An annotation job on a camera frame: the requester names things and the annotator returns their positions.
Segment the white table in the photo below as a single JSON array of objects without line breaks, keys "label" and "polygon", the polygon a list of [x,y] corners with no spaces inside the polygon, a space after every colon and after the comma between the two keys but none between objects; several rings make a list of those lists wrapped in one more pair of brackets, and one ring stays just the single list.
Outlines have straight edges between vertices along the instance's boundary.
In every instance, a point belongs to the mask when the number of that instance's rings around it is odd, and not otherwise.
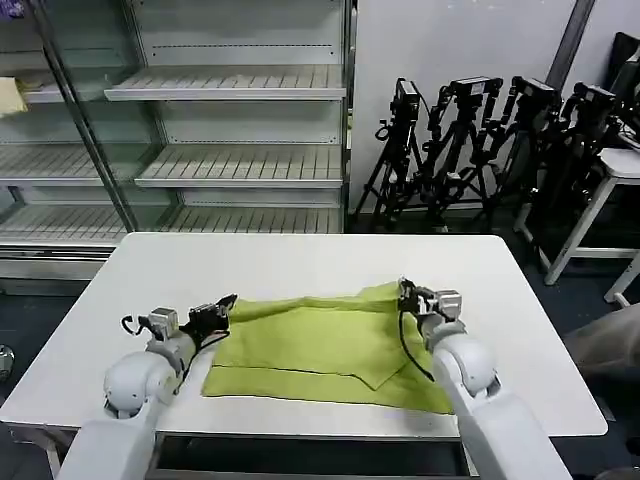
[{"label": "white table", "polygon": [[[463,296],[469,331],[497,356],[503,382],[551,436],[601,435],[607,424],[504,242],[492,236],[135,233],[122,242],[0,409],[0,421],[76,429],[103,406],[105,370],[142,350],[120,319],[238,293],[267,300],[355,294],[405,275]],[[204,398],[211,354],[194,363],[159,430],[174,435],[458,437],[453,416],[251,397]]]}]

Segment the tripod leg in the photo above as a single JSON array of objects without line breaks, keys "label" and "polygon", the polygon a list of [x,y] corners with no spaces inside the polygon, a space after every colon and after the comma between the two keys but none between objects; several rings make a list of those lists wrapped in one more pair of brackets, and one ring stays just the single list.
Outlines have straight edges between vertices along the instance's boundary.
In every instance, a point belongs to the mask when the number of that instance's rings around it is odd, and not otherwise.
[{"label": "tripod leg", "polygon": [[487,195],[487,185],[484,179],[484,170],[483,166],[479,166],[478,171],[478,184],[480,185],[480,196],[482,200],[482,212],[485,212],[487,215],[487,231],[490,233],[493,228],[493,208],[491,205],[491,199]]},{"label": "tripod leg", "polygon": [[469,136],[468,125],[454,120],[449,127],[449,131],[446,135],[446,140],[452,137],[451,146],[447,152],[447,156],[444,160],[444,164],[440,167],[440,170],[434,177],[434,191],[431,199],[427,202],[427,222],[443,223],[442,213],[447,209],[448,204],[442,208],[440,202],[444,200],[445,193],[448,191],[447,180],[448,174],[455,172],[458,166],[458,160],[460,158],[460,152],[464,146],[467,136]]},{"label": "tripod leg", "polygon": [[391,150],[391,146],[390,146],[391,142],[392,142],[392,140],[389,140],[385,144],[384,149],[382,150],[382,153],[380,154],[380,157],[378,158],[378,162],[376,163],[376,166],[374,167],[373,172],[371,172],[371,176],[369,177],[369,180],[364,185],[364,192],[362,192],[362,196],[360,197],[360,201],[358,202],[358,206],[356,207],[355,212],[353,212],[353,221],[354,222],[357,221],[358,216],[362,212],[362,208],[364,207],[364,204],[367,201],[367,197],[373,191],[373,186],[375,185],[376,179],[378,178],[378,175],[380,174],[380,170],[382,170],[382,166],[385,163],[387,163],[386,159],[389,156],[389,151]]},{"label": "tripod leg", "polygon": [[422,170],[422,156],[420,155],[420,148],[418,148],[418,140],[416,139],[415,133],[411,134],[409,143],[411,144],[411,151],[413,152],[413,157],[416,159],[418,170]]},{"label": "tripod leg", "polygon": [[378,194],[378,200],[376,201],[376,206],[373,209],[373,215],[371,216],[371,221],[369,222],[369,231],[372,232],[375,230],[376,225],[378,224],[378,218],[380,217],[380,213],[382,212],[382,205],[385,203],[385,200],[389,198],[389,191],[392,189],[389,184],[389,177],[391,176],[391,164],[387,164],[387,167],[384,171],[384,176],[382,177],[382,183],[380,184],[380,192]]}]

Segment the shelf rack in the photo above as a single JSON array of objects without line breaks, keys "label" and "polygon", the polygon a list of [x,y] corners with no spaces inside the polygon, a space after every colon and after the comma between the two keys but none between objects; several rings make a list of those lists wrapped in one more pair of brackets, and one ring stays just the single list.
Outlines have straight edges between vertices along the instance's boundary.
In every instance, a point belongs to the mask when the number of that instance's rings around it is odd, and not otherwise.
[{"label": "shelf rack", "polygon": [[[75,88],[81,100],[92,101],[104,98],[105,89],[111,86],[112,78],[117,78],[112,69],[107,74],[101,69],[76,69],[73,77]],[[60,89],[53,78],[53,74],[46,70],[33,70],[15,73],[22,96],[28,104],[63,103]]]},{"label": "shelf rack", "polygon": [[0,224],[0,245],[65,243],[115,246],[127,231],[110,205],[19,207]]},{"label": "shelf rack", "polygon": [[130,100],[341,100],[342,65],[217,65],[145,68],[104,92]]},{"label": "shelf rack", "polygon": [[168,145],[135,183],[173,188],[340,188],[341,155],[338,145]]},{"label": "shelf rack", "polygon": [[339,208],[184,206],[160,231],[332,234],[342,232],[342,213]]},{"label": "shelf rack", "polygon": [[[114,158],[111,165],[115,177],[126,182],[140,171],[134,160],[146,145],[110,144]],[[13,187],[58,186],[101,187],[91,157],[84,144],[0,145],[0,185]]]}]

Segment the folded towel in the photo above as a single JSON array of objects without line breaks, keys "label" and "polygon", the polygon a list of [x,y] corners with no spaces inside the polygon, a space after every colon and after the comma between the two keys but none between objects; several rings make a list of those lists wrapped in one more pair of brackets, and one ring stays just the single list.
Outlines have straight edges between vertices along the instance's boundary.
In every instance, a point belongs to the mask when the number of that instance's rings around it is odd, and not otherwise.
[{"label": "folded towel", "polygon": [[26,112],[27,105],[13,77],[0,77],[0,118],[18,112]]},{"label": "folded towel", "polygon": [[[202,394],[368,403],[451,413],[444,391],[408,360],[398,333],[396,283],[354,297],[238,301],[231,336],[216,352]],[[426,369],[413,317],[408,348]]]}]

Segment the glass display case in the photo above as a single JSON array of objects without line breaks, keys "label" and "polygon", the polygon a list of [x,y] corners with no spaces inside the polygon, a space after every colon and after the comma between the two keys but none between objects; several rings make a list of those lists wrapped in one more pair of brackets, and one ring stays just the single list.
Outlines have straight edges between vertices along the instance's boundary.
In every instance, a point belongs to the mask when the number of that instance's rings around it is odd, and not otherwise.
[{"label": "glass display case", "polygon": [[24,0],[0,23],[0,242],[338,233],[350,0]]}]

